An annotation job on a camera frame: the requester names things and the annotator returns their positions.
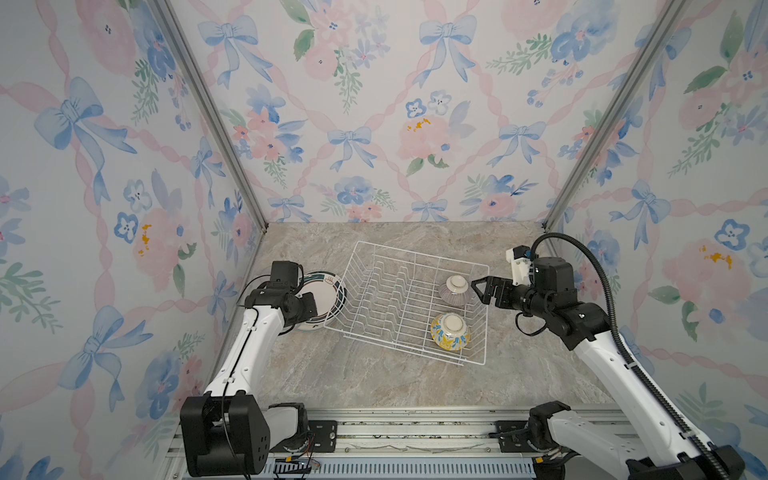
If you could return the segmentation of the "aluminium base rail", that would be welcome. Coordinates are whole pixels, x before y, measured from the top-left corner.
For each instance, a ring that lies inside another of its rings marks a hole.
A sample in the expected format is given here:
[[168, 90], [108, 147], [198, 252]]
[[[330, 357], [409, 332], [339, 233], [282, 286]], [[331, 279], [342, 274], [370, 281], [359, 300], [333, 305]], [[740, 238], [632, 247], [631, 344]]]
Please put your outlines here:
[[[573, 410], [631, 442], [634, 428], [615, 407]], [[562, 449], [538, 451], [497, 432], [525, 427], [525, 409], [325, 409], [309, 413], [309, 452], [273, 451], [260, 479], [616, 479]]]

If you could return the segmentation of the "white wire dish rack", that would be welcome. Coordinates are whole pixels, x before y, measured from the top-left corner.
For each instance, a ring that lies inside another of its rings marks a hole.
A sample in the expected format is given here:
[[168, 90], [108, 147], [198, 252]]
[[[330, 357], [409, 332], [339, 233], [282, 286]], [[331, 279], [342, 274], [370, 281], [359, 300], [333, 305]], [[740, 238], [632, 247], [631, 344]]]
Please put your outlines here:
[[[488, 307], [471, 289], [467, 305], [449, 306], [440, 298], [439, 288], [451, 275], [471, 281], [489, 273], [490, 267], [481, 263], [359, 241], [341, 276], [346, 304], [324, 327], [353, 340], [420, 357], [483, 365]], [[468, 324], [471, 340], [463, 350], [449, 352], [433, 342], [430, 323], [443, 313], [458, 314]]]

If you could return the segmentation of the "yellow blue patterned bowl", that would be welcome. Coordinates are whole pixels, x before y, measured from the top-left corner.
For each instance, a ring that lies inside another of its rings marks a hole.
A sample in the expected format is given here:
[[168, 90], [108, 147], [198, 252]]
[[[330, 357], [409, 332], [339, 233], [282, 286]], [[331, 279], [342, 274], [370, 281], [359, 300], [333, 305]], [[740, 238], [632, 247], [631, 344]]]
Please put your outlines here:
[[471, 340], [468, 324], [455, 313], [435, 317], [430, 323], [430, 335], [438, 347], [449, 352], [463, 350]]

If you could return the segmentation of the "left corner aluminium profile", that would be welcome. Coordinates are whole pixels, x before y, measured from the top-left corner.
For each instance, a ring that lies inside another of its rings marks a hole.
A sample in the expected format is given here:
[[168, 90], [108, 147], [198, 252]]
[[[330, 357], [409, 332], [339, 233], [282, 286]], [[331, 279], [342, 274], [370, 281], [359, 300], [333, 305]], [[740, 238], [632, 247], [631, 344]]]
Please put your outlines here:
[[260, 232], [265, 233], [268, 224], [248, 181], [246, 169], [240, 162], [234, 150], [233, 142], [225, 131], [222, 117], [216, 108], [210, 89], [205, 83], [203, 72], [195, 59], [171, 2], [149, 0], [148, 5], [167, 38], [171, 52], [177, 57], [180, 69], [189, 83], [191, 93], [201, 110], [203, 119], [209, 126], [213, 138], [223, 154], [224, 161], [234, 176], [235, 184], [240, 189], [249, 212], [254, 216]]

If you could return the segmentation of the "corner aluminium profile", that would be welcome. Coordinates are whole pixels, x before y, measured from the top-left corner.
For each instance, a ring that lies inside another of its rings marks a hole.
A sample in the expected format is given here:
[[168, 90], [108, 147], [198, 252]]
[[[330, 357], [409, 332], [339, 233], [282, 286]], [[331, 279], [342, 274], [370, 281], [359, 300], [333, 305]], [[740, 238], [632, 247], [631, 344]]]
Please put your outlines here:
[[234, 176], [235, 184], [240, 189], [249, 212], [254, 216], [260, 232], [265, 233], [268, 224], [248, 181], [246, 169], [240, 162], [234, 150], [233, 142], [225, 131], [222, 117], [216, 108], [210, 89], [205, 83], [203, 72], [195, 59], [171, 2], [149, 0], [148, 5], [167, 38], [171, 52], [177, 57], [180, 69], [189, 83], [191, 93], [201, 110], [203, 119], [209, 126], [213, 138], [223, 154], [224, 161]]
[[685, 12], [690, 2], [685, 0], [665, 1], [662, 4], [656, 21], [651, 25], [646, 37], [646, 43], [641, 47], [630, 64], [625, 80], [615, 91], [611, 102], [608, 104], [601, 122], [598, 124], [594, 137], [590, 140], [574, 169], [567, 177], [564, 186], [557, 195], [553, 207], [550, 209], [543, 228], [546, 232], [552, 231], [555, 224], [565, 217], [565, 211], [573, 199], [581, 182], [591, 169], [591, 165], [608, 142], [615, 126], [623, 117], [636, 95], [639, 85], [651, 72], [653, 64], [661, 55], [661, 51], [671, 38], [680, 22], [681, 15]]

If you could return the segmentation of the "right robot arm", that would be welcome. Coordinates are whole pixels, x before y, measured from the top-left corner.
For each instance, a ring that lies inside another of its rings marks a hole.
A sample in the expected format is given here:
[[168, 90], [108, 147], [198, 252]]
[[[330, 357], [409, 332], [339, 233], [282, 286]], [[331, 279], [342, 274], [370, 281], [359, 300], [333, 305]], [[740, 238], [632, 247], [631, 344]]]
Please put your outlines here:
[[616, 479], [738, 479], [745, 462], [730, 445], [696, 429], [648, 376], [595, 303], [579, 301], [573, 269], [557, 257], [521, 259], [512, 278], [486, 276], [471, 288], [485, 305], [543, 320], [543, 328], [586, 364], [634, 428], [631, 442], [578, 415], [561, 401], [532, 408], [528, 443], [589, 460]]

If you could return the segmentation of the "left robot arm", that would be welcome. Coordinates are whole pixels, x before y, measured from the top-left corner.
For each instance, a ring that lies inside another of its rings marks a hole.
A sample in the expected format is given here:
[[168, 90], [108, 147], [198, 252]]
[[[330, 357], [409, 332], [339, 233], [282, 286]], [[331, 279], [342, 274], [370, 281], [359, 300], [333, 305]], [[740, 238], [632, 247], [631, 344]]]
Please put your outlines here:
[[180, 410], [188, 474], [193, 478], [242, 476], [263, 471], [268, 454], [284, 443], [304, 448], [312, 439], [306, 407], [261, 407], [257, 388], [278, 337], [317, 315], [314, 295], [302, 293], [303, 267], [275, 261], [265, 280], [245, 297], [240, 330], [222, 366], [198, 396]]

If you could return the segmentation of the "right corner aluminium profile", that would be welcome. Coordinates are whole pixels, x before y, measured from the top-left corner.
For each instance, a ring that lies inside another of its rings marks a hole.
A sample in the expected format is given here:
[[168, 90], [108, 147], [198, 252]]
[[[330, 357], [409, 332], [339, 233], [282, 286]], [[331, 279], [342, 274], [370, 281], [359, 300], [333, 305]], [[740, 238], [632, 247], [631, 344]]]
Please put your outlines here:
[[591, 169], [591, 165], [608, 142], [615, 126], [623, 117], [636, 95], [639, 85], [651, 72], [653, 64], [661, 55], [661, 51], [671, 38], [680, 22], [681, 15], [685, 12], [690, 2], [685, 0], [665, 1], [662, 4], [656, 21], [651, 25], [646, 37], [646, 43], [641, 47], [630, 64], [625, 80], [615, 91], [611, 102], [608, 104], [601, 122], [598, 124], [594, 137], [590, 140], [574, 169], [567, 177], [564, 186], [557, 195], [553, 207], [550, 209], [543, 228], [546, 232], [552, 231], [555, 224], [565, 217], [565, 211], [573, 199], [581, 182]]

